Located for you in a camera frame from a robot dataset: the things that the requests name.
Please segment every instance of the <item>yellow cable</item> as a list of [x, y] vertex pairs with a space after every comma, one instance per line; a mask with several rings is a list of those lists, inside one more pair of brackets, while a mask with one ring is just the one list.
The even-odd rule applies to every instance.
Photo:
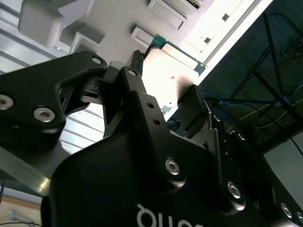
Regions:
[[[293, 104], [292, 106], [298, 104], [298, 103], [301, 102], [301, 101], [303, 101], [303, 99], [300, 99], [299, 101], [295, 102], [295, 104]], [[263, 108], [265, 108], [265, 107], [267, 107], [267, 106], [269, 106], [269, 104], [260, 107], [258, 110], [262, 110]], [[241, 120], [243, 120], [244, 118], [246, 118], [246, 117], [248, 117], [248, 116], [251, 116], [251, 115], [254, 114], [255, 112], [257, 112], [257, 110], [255, 110], [255, 111], [249, 113], [248, 115], [245, 115], [244, 117], [240, 118], [238, 121], [241, 121]], [[287, 113], [287, 111], [285, 111], [284, 114], [282, 114], [282, 116], [281, 116], [278, 120], [280, 120], [286, 113]], [[270, 125], [272, 125], [272, 124], [274, 124], [274, 122], [272, 122], [272, 123], [270, 123], [270, 124], [268, 124], [268, 125], [264, 125], [264, 126], [261, 126], [261, 127], [255, 127], [255, 128], [264, 128], [264, 127], [270, 126]], [[230, 132], [232, 128], [233, 128], [233, 126], [231, 126], [231, 127], [227, 130], [227, 132]]]
[[[269, 105], [270, 105], [270, 104], [266, 104], [266, 105], [260, 107], [258, 110], [262, 110], [263, 108], [268, 107]], [[248, 115], [245, 115], [244, 117], [240, 118], [238, 121], [242, 121], [244, 118], [247, 118], [248, 116], [251, 116], [251, 115], [254, 114], [255, 112], [257, 112], [257, 110], [255, 110], [255, 111], [249, 113]], [[231, 131], [232, 128], [233, 128], [233, 125], [232, 125], [227, 131], [228, 131], [228, 132]]]

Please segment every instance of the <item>wooden floor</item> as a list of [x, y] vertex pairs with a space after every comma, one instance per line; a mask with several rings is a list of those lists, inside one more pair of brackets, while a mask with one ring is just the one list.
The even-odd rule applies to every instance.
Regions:
[[[18, 215], [11, 215], [10, 210], [15, 211]], [[40, 218], [40, 206], [30, 202], [10, 198], [3, 196], [2, 203], [0, 205], [0, 224], [6, 222], [12, 222], [12, 218], [16, 218], [22, 222], [27, 222], [25, 218], [37, 224], [41, 224]], [[27, 227], [34, 225], [26, 224], [9, 224], [5, 227]]]

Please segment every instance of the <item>white wall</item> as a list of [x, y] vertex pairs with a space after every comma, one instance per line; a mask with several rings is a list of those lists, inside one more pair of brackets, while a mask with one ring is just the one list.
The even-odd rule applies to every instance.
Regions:
[[160, 34], [172, 43], [180, 44], [214, 0], [203, 0], [199, 12], [189, 18], [181, 30], [148, 9], [148, 2], [149, 0], [95, 0], [86, 23], [105, 34], [97, 53], [108, 63], [127, 63], [133, 51], [139, 49], [145, 52], [146, 48], [131, 38], [135, 25], [150, 35]]
[[[293, 139], [303, 150], [303, 132]], [[281, 183], [303, 209], [303, 156], [296, 146], [288, 140], [265, 154], [265, 158]]]

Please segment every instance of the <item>silver screw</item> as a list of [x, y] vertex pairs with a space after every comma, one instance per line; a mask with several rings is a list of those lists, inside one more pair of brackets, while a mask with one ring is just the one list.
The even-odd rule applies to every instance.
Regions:
[[286, 216], [288, 216], [289, 218], [293, 217], [293, 215], [290, 212], [289, 208], [285, 204], [281, 203], [281, 208], [282, 208], [283, 212], [286, 214]]
[[6, 95], [0, 95], [0, 110], [7, 110], [13, 105], [14, 101], [10, 97]]
[[221, 119], [220, 119], [217, 115], [214, 115], [214, 118], [215, 118], [218, 122], [221, 122]]
[[92, 57], [91, 59], [93, 60], [93, 62], [95, 62], [97, 64], [101, 64], [102, 63], [102, 61], [100, 59], [96, 58], [96, 57]]
[[172, 159], [166, 159], [165, 167], [172, 175], [178, 175], [180, 173], [179, 165]]
[[233, 182], [228, 182], [227, 188], [229, 192], [235, 197], [236, 199], [241, 198], [240, 190], [237, 188], [237, 186]]
[[303, 224], [303, 216], [302, 214], [300, 214], [299, 212], [297, 213], [297, 217], [299, 218], [299, 220], [301, 221], [301, 223]]
[[41, 122], [51, 122], [55, 119], [55, 113], [46, 107], [39, 107], [34, 110], [34, 117]]
[[129, 70], [128, 72], [129, 72], [129, 74], [131, 74], [131, 75], [133, 75], [133, 76], [137, 75], [137, 73], [135, 73], [135, 72], [132, 71], [132, 70]]
[[240, 137], [241, 140], [245, 140], [244, 136], [241, 133], [238, 133], [238, 136]]

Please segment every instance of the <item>steel beam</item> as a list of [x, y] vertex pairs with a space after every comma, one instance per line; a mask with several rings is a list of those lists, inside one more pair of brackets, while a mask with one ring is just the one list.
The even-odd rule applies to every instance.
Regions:
[[271, 56], [273, 58], [273, 63], [274, 63], [275, 72], [276, 72], [276, 79], [278, 81], [278, 87], [279, 87], [279, 90], [280, 90], [280, 95], [283, 96], [284, 95], [284, 89], [283, 89], [283, 84], [282, 84], [282, 79], [281, 79], [281, 73], [280, 73], [280, 69], [279, 69], [278, 59], [276, 57], [275, 44], [274, 44], [274, 40], [273, 40], [271, 31], [270, 31], [269, 20], [268, 20], [266, 12], [263, 13], [263, 19], [264, 19], [264, 24], [265, 24], [265, 27], [266, 27], [266, 33], [267, 33], [267, 37], [268, 37], [268, 41], [269, 41]]
[[[262, 62], [265, 60], [265, 58], [267, 58], [267, 56], [270, 53], [270, 47], [268, 47], [264, 53], [261, 55], [261, 57], [258, 59], [257, 63], [254, 65], [254, 67], [252, 68], [255, 69], [257, 67], [259, 67]], [[242, 80], [242, 82], [237, 86], [237, 88], [235, 89], [235, 91], [233, 92], [233, 94], [231, 95], [231, 97], [229, 99], [234, 99], [238, 93], [242, 90], [242, 88], [247, 84], [247, 82], [249, 81], [251, 76], [251, 73], [249, 73], [248, 75], [245, 76], [245, 78]]]

